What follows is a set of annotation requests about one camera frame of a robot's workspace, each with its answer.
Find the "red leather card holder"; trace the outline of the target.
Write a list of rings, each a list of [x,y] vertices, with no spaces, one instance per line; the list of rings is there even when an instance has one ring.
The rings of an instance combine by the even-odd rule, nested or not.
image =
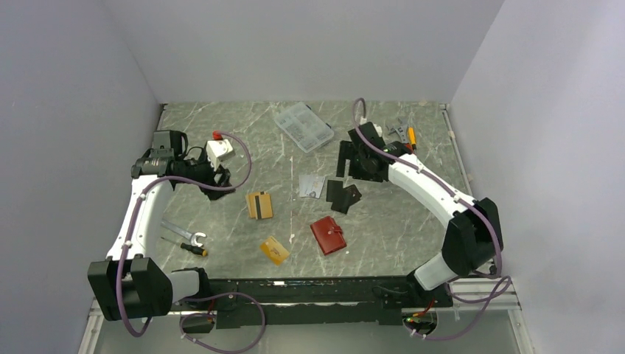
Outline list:
[[[327,256],[346,247],[342,228],[335,219],[326,216],[310,224],[313,233],[323,255]]]

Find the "single gold credit card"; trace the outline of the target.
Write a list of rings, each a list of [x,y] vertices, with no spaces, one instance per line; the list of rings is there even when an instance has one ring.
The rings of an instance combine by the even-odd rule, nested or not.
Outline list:
[[[259,248],[276,266],[280,266],[290,256],[290,252],[274,236],[264,240]]]

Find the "gold credit card stack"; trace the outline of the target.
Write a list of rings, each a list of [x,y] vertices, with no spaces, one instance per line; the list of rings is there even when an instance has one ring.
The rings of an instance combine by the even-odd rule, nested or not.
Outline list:
[[[268,192],[253,192],[247,194],[245,199],[250,218],[263,220],[273,217],[273,207]]]

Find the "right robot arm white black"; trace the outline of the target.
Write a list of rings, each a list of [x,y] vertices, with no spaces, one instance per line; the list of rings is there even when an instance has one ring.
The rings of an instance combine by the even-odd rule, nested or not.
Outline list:
[[[423,306],[435,288],[474,274],[487,261],[501,264],[503,238],[496,204],[477,200],[438,177],[404,143],[385,142],[367,122],[348,132],[339,145],[337,175],[388,181],[426,207],[444,226],[441,250],[411,272],[406,296]]]

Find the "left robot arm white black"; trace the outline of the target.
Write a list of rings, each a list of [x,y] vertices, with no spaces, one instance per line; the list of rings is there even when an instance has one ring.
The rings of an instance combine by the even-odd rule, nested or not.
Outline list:
[[[209,279],[202,268],[165,273],[152,258],[160,239],[161,221],[175,187],[189,181],[214,201],[233,192],[223,160],[233,153],[230,141],[218,137],[188,155],[191,147],[181,131],[156,131],[150,148],[130,169],[131,196],[121,229],[104,260],[88,267],[88,282],[103,316],[120,321],[164,316],[183,300],[192,309],[205,308],[212,299]]]

